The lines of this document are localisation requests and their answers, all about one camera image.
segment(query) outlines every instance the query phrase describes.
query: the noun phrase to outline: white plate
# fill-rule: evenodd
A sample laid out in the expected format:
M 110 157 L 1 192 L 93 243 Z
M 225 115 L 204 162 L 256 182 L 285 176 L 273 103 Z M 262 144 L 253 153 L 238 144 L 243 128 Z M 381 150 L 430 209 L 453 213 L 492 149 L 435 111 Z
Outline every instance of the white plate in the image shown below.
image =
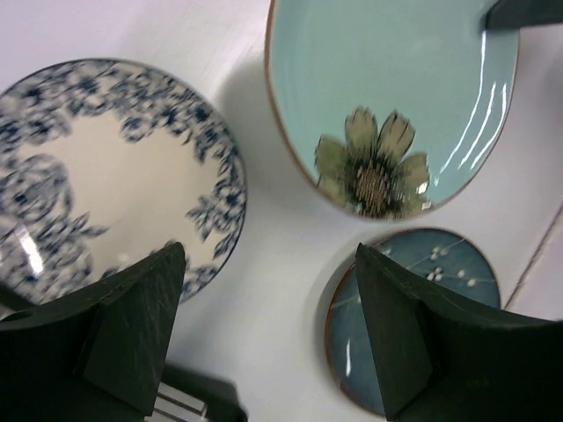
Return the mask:
M 40 70 L 0 97 L 0 281 L 48 302 L 186 248 L 182 300 L 221 270 L 245 219 L 221 116 L 164 72 L 117 60 Z

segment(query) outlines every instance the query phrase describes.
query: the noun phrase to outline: ceramic dish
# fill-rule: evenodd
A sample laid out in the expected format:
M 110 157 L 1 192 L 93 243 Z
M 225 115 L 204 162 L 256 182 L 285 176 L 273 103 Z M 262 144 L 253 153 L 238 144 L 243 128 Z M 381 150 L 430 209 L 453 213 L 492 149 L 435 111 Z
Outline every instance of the ceramic dish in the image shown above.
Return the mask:
M 245 219 L 237 144 L 190 87 L 142 64 L 66 62 L 0 97 L 0 281 L 48 302 L 172 239 L 182 300 L 217 275 Z
M 443 204 L 506 119 L 517 32 L 494 0 L 273 0 L 267 80 L 298 166 L 348 212 L 398 220 Z
M 466 239 L 439 229 L 399 233 L 377 248 L 427 280 L 499 308 L 493 269 Z M 358 294 L 355 267 L 338 285 L 325 327 L 326 354 L 339 387 L 362 408 L 384 415 L 376 366 Z

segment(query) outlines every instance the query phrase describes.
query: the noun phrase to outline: floral pattern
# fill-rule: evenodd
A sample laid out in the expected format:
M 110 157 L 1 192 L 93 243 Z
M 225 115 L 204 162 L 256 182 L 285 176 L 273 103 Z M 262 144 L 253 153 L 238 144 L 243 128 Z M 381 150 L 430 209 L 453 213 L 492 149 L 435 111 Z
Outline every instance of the floral pattern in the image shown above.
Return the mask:
M 377 132 L 369 109 L 346 118 L 346 144 L 322 135 L 315 150 L 318 187 L 339 205 L 369 218 L 397 220 L 430 207 L 427 155 L 405 157 L 414 139 L 410 122 L 391 113 Z
M 185 217 L 205 243 L 221 236 L 214 261 L 193 266 L 186 251 L 182 300 L 219 272 L 242 230 L 246 187 L 238 148 L 221 117 L 194 91 L 171 76 L 113 60 L 66 62 L 28 76 L 0 97 L 0 278 L 31 302 L 48 302 L 92 283 L 89 239 L 111 228 L 74 214 L 64 163 L 55 156 L 23 157 L 24 145 L 40 146 L 72 133 L 73 120 L 112 113 L 124 142 L 141 142 L 155 130 L 193 144 L 194 160 L 217 162 L 215 188 Z M 33 257 L 40 260 L 33 264 Z M 107 268 L 102 278 L 119 271 Z

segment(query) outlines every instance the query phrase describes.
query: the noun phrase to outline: green flower design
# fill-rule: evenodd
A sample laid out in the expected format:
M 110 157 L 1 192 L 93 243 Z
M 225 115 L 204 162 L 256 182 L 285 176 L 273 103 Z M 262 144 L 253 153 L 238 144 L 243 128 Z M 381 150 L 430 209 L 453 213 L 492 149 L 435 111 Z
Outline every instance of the green flower design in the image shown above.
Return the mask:
M 319 189 L 341 206 L 369 218 L 397 220 L 431 204 L 427 155 L 404 158 L 414 139 L 409 121 L 393 112 L 377 133 L 374 114 L 358 107 L 346 118 L 346 144 L 322 135 L 315 150 Z

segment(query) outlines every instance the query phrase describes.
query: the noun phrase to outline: blue floral plate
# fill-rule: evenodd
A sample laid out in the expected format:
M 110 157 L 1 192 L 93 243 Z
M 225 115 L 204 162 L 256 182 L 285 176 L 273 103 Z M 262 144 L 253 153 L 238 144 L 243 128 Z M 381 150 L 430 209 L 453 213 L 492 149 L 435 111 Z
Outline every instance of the blue floral plate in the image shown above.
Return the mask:
M 398 233 L 377 246 L 428 282 L 494 308 L 501 298 L 493 269 L 467 239 L 439 229 Z M 339 387 L 362 408 L 384 415 L 355 267 L 338 285 L 325 328 L 328 362 Z
M 182 300 L 221 270 L 246 187 L 221 116 L 139 63 L 43 69 L 0 97 L 0 282 L 42 303 L 171 240 L 186 248 Z
M 272 0 L 267 81 L 286 143 L 325 197 L 401 220 L 459 193 L 496 143 L 518 32 L 495 0 Z

